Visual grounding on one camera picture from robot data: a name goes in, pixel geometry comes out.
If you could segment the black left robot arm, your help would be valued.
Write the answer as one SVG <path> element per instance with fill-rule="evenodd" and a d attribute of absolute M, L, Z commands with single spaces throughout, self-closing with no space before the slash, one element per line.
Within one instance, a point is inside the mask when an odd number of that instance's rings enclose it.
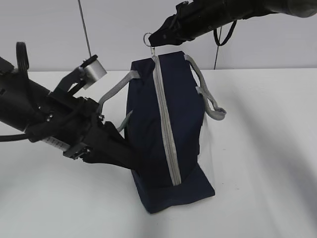
<path fill-rule="evenodd" d="M 1 141 L 43 141 L 74 160 L 137 169 L 139 154 L 113 123 L 104 121 L 103 103 L 75 97 L 105 73 L 98 57 L 92 56 L 50 91 L 1 60 L 0 120 L 20 131 L 19 135 L 3 136 Z"/>

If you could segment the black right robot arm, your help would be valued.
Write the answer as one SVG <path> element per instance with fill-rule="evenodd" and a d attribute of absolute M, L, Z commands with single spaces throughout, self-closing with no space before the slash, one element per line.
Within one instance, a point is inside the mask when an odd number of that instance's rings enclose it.
<path fill-rule="evenodd" d="M 176 13 L 149 37 L 151 47 L 179 46 L 213 32 L 217 46 L 231 38 L 239 20 L 269 14 L 307 18 L 317 12 L 315 0 L 194 0 L 176 6 Z"/>

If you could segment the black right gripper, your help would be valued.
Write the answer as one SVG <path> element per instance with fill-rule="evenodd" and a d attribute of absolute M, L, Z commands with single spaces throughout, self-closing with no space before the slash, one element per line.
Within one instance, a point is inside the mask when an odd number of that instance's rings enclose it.
<path fill-rule="evenodd" d="M 190 33 L 189 20 L 197 11 L 198 5 L 195 1 L 183 1 L 176 7 L 176 13 L 167 19 L 167 25 L 162 25 L 149 37 L 152 47 L 166 45 L 179 46 L 187 41 L 195 39 Z"/>

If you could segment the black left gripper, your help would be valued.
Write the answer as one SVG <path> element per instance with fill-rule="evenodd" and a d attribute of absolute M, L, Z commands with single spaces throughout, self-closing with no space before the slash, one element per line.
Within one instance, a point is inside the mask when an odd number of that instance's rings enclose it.
<path fill-rule="evenodd" d="M 103 121 L 94 100 L 48 95 L 40 104 L 39 113 L 43 120 L 25 129 L 30 142 L 51 143 L 59 147 L 65 157 L 81 158 L 88 164 L 138 169 L 139 155 L 113 123 Z"/>

